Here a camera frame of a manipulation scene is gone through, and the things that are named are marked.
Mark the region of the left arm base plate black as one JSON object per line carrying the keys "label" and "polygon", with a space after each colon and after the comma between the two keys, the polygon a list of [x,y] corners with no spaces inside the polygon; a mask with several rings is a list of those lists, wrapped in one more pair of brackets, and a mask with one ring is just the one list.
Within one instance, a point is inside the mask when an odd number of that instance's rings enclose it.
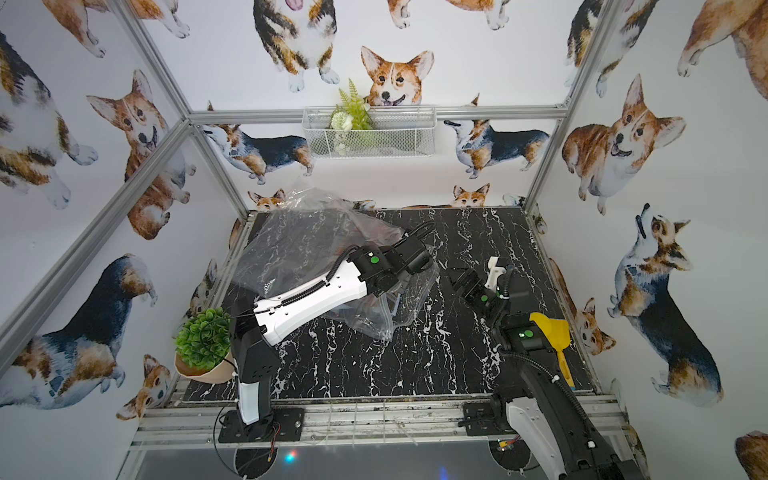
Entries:
{"label": "left arm base plate black", "polygon": [[217,441],[224,444],[296,442],[301,439],[305,413],[303,408],[278,408],[265,419],[246,425],[238,410],[230,410],[219,419]]}

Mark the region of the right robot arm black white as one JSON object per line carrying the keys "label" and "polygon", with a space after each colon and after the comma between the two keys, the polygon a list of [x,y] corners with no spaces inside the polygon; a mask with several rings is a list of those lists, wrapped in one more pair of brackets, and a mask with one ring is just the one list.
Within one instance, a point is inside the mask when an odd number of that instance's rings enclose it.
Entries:
{"label": "right robot arm black white", "polygon": [[500,356],[519,379],[492,397],[494,422],[529,449],[549,479],[639,479],[640,468],[623,460],[594,426],[567,383],[566,365],[555,346],[551,320],[539,313],[529,283],[510,259],[492,257],[481,276],[451,268],[456,295],[491,329]]}

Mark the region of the clear plastic vacuum bag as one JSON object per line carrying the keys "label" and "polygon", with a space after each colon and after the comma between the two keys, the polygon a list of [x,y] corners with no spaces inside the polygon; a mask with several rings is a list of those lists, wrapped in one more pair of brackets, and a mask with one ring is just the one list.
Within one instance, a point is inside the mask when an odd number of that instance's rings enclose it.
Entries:
{"label": "clear plastic vacuum bag", "polygon": [[[242,306],[284,294],[326,273],[351,245],[388,246],[407,231],[372,216],[371,199],[347,200],[320,189],[294,191],[268,213],[256,237],[245,247],[232,278]],[[438,277],[438,266],[411,278],[382,297],[350,301],[319,316],[345,323],[377,340],[388,341],[399,326],[411,324]]]}

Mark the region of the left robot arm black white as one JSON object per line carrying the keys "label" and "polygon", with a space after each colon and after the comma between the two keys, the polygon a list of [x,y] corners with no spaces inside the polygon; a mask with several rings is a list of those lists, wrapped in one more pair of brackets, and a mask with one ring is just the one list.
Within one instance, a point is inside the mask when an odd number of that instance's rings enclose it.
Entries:
{"label": "left robot arm black white", "polygon": [[250,313],[233,318],[230,352],[238,384],[239,420],[246,427],[272,422],[271,380],[279,366],[275,346],[326,312],[404,287],[433,263],[423,238],[435,228],[426,221],[388,246],[347,247],[328,272],[284,294],[257,299]]}

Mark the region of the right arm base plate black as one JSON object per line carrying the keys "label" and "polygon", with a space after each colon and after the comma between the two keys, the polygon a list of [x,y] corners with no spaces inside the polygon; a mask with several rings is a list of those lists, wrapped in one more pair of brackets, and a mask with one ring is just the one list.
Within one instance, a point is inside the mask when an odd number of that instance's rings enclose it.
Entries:
{"label": "right arm base plate black", "polygon": [[470,437],[502,435],[512,431],[498,401],[464,403],[462,414],[458,426],[463,427]]}

